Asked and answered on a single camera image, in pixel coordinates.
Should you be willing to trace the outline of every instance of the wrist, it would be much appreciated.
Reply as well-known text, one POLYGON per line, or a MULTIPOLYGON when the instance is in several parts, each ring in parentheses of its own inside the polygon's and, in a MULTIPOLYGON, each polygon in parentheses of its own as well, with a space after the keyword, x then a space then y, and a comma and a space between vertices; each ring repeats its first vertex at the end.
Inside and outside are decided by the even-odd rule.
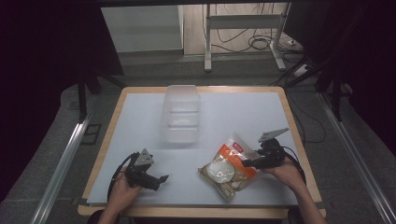
POLYGON ((111 209, 111 208, 106 208, 99 220, 100 224, 104 224, 104 223, 115 223, 117 220, 117 217, 120 215, 120 212, 111 209))

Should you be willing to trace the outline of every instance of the food package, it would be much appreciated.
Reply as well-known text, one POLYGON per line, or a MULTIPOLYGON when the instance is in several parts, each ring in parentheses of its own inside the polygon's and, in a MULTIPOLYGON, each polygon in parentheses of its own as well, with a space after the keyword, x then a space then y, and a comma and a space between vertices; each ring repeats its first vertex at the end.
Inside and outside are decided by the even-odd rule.
POLYGON ((234 133, 220 147, 213 161, 199 168, 198 172, 218 189, 225 200, 231 201, 235 193, 243 189, 258 172, 253 167, 244 167, 242 161, 259 157, 259 153, 234 133))

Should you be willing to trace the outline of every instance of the metal rail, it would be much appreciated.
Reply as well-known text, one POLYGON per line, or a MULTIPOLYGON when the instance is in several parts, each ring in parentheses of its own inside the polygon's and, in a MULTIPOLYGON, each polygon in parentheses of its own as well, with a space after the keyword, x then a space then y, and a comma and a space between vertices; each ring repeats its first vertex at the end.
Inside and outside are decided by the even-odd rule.
POLYGON ((375 178, 371 174, 369 168, 364 162, 359 150, 356 148, 355 144, 349 137, 347 130, 344 128, 342 122, 338 121, 335 117, 334 113, 331 110, 332 104, 329 101, 328 97, 324 95, 324 93, 318 93, 318 97, 323 103, 327 115, 335 128, 340 140, 342 141, 346 152, 351 159, 352 163, 355 165, 355 168, 361 177, 361 181, 363 182, 364 187, 366 187, 369 192, 379 214, 384 219, 384 223, 392 224, 396 223, 396 216, 393 212, 392 207, 389 204, 387 197, 385 196, 383 190, 376 182, 375 178))
POLYGON ((30 221, 31 224, 45 223, 47 221, 50 210, 55 203, 56 197, 58 196, 59 190, 61 189, 61 186, 64 182, 64 178, 66 177, 66 174, 69 170, 70 164, 76 155, 76 151, 78 149, 79 143, 81 142, 82 136, 90 122, 97 99, 97 95, 92 95, 90 97, 87 108, 87 117, 85 120, 83 120, 83 122, 78 123, 75 130, 73 131, 66 149, 64 150, 64 154, 62 155, 58 166, 56 167, 55 172, 49 181, 46 191, 44 192, 43 197, 41 198, 40 203, 35 210, 33 218, 30 221))

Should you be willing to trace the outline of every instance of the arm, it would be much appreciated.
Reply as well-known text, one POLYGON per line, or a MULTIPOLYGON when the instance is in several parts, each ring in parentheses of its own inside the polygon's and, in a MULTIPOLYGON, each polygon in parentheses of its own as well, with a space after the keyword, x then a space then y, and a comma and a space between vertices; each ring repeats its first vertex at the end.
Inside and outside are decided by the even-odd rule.
POLYGON ((294 192, 305 224, 327 223, 312 200, 308 188, 291 160, 286 158, 283 165, 271 169, 262 169, 262 171, 273 175, 294 192))
POLYGON ((113 189, 111 190, 107 207, 100 216, 98 223, 115 223, 119 214, 134 202, 134 199, 141 189, 142 187, 129 187, 125 174, 119 173, 113 189))

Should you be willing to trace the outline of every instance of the black curtain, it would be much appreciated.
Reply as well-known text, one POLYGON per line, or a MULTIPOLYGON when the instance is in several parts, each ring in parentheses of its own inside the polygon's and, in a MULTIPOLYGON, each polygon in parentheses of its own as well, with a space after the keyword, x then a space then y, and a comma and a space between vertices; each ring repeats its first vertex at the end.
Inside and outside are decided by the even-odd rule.
POLYGON ((92 69, 122 69, 98 6, 2 1, 0 36, 3 201, 53 122, 61 93, 79 76, 93 80, 92 69))

